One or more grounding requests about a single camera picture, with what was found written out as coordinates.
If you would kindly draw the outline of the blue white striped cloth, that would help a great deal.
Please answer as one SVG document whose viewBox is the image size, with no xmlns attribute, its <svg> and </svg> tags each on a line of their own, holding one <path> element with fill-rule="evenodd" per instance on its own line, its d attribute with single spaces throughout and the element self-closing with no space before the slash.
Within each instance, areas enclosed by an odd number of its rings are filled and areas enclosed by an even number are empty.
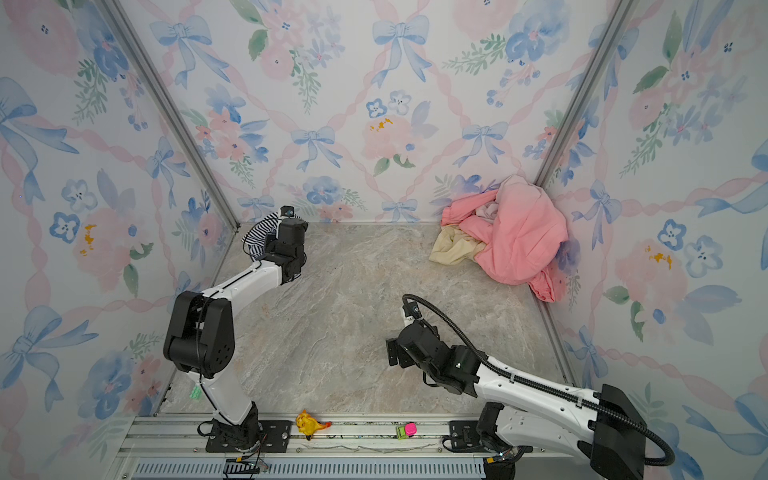
<svg viewBox="0 0 768 480">
<path fill-rule="evenodd" d="M 270 238 L 276 237 L 280 224 L 280 214 L 273 212 L 257 222 L 243 237 L 242 249 L 245 254 L 256 262 L 264 257 L 266 245 Z"/>
</svg>

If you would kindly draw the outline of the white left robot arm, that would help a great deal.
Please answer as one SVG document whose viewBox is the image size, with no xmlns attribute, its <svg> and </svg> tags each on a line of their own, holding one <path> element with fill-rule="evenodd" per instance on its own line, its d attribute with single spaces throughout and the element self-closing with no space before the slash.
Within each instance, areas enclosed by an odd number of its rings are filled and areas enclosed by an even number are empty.
<svg viewBox="0 0 768 480">
<path fill-rule="evenodd" d="M 216 286 L 177 295 L 163 346 L 164 357 L 194 380 L 213 407 L 208 446 L 251 453 L 265 438 L 258 408 L 230 366 L 236 351 L 235 317 L 253 301 L 298 279 L 307 261 L 308 223 L 284 206 L 244 236 L 252 263 Z"/>
</svg>

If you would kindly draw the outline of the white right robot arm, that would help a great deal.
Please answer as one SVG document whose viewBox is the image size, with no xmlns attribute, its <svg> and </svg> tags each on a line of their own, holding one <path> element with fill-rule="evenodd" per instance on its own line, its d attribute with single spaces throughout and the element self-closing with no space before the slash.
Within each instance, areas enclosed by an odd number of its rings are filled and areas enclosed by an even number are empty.
<svg viewBox="0 0 768 480">
<path fill-rule="evenodd" d="M 569 455 L 605 479 L 643 478 L 646 423 L 622 390 L 526 377 L 482 351 L 447 345 L 424 320 L 388 339 L 386 348 L 391 365 L 419 368 L 428 386 L 483 401 L 476 431 L 485 450 L 544 449 Z"/>
</svg>

